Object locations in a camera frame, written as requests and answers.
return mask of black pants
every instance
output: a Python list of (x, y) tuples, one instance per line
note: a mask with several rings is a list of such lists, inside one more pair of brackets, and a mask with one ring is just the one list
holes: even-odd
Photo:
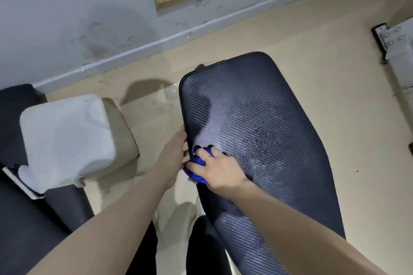
[[(157, 244), (155, 226), (151, 222), (126, 275), (142, 274), (143, 270), (147, 275), (156, 275)], [(225, 248), (206, 216), (196, 220), (189, 237), (186, 273), (187, 275), (232, 274)]]

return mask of floor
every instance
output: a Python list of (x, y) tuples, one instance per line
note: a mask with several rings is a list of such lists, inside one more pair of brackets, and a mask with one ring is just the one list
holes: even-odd
[[(88, 183), (95, 212), (150, 168), (182, 124), (177, 83), (198, 64), (269, 54), (320, 135), (333, 169), (348, 241), (392, 275), (413, 269), (412, 135), (369, 29), (413, 15), (413, 0), (301, 0), (163, 54), (76, 83), (49, 101), (110, 98), (138, 144), (137, 162)], [(184, 274), (185, 226), (195, 185), (183, 173), (159, 205), (158, 274)]]

